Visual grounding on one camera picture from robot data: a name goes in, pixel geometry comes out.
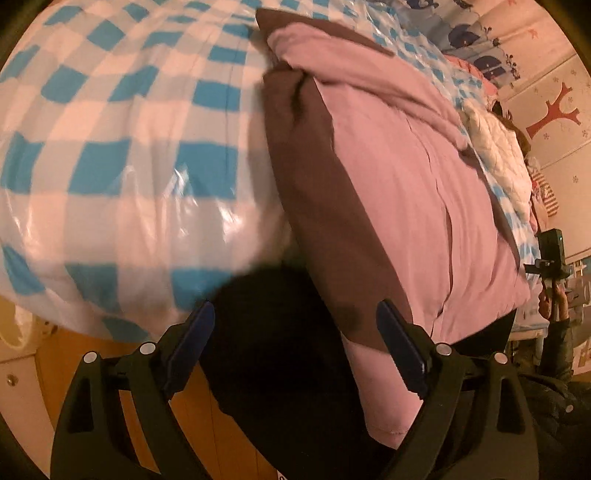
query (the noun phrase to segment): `person's hand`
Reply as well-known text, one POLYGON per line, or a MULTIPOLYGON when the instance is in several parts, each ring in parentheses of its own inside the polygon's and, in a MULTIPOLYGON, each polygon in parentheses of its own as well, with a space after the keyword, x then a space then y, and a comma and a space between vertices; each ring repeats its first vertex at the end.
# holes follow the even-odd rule
MULTIPOLYGON (((554 301, 558 303, 558 321, 562 322, 563 320, 569 319, 569 301, 566 297, 566 293, 564 292, 564 287, 562 285, 558 285, 557 283, 553 284, 554 287, 554 301)), ((540 295, 538 295, 540 302, 538 303, 538 312, 540 315, 544 317, 546 320, 550 320, 551 309, 552 305, 548 295, 546 294, 546 289, 542 289, 540 295)))

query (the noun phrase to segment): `black trousers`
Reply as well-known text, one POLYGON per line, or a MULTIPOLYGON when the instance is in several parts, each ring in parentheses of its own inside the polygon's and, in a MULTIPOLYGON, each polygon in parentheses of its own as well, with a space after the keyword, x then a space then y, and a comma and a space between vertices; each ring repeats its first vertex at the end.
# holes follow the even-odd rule
MULTIPOLYGON (((258 271, 212 302, 216 328, 201 365, 220 409, 256 448, 288 480, 377 478, 395 452, 367 433, 340 334, 309 276, 258 271)), ((503 350, 514 316, 457 349, 503 350)))

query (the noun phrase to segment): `pink pillow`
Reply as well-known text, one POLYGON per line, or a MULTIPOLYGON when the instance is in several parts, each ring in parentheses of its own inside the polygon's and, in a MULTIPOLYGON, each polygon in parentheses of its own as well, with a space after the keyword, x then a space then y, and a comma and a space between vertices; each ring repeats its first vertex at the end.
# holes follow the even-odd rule
POLYGON ((453 63, 456 67, 461 68, 462 70, 466 70, 468 73, 472 74, 474 77, 482 81, 482 86, 484 87, 484 93, 486 96, 496 96, 498 93, 498 89, 494 86, 489 80, 484 77, 484 74, 478 70, 472 63, 466 60, 459 59, 457 57, 453 57, 451 55, 444 55, 444 57, 450 63, 453 63))

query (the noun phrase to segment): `silver screw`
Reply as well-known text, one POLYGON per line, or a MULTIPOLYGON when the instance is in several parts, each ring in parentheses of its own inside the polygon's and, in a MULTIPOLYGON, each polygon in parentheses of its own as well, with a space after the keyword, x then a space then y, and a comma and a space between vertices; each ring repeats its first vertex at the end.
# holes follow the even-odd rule
POLYGON ((452 347, 446 343, 438 343, 435 347, 435 351, 439 353, 439 355, 450 356, 452 354, 452 347))
POLYGON ((154 345, 152 342, 145 343, 141 347, 139 347, 139 352, 142 355, 149 355, 151 353, 154 353, 155 350, 156 345, 154 345))
POLYGON ((84 360, 84 363, 86 363, 86 364, 91 364, 91 363, 92 363, 92 362, 94 362, 94 361, 95 361, 97 358, 98 358, 98 355, 96 354, 96 352, 88 352, 88 353, 87 353, 87 354, 84 356, 83 360, 84 360))
POLYGON ((16 387, 18 383, 18 377, 16 375, 8 374, 6 376, 6 383, 11 387, 16 387))
POLYGON ((505 365, 506 363, 509 362, 509 359, 507 358, 507 356, 503 352, 497 352, 497 353, 495 353, 495 361, 498 364, 505 365))

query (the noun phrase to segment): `checkered plastic sheet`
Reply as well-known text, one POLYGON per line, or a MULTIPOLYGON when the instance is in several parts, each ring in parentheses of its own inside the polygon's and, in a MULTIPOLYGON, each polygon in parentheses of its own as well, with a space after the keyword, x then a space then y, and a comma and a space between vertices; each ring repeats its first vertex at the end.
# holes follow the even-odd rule
MULTIPOLYGON (((339 21, 456 106, 481 84, 363 0, 70 0, 0 73, 0 293, 60 325, 159 337, 291 244, 268 158, 261 6, 339 21)), ((520 255, 529 225, 487 173, 520 255)))

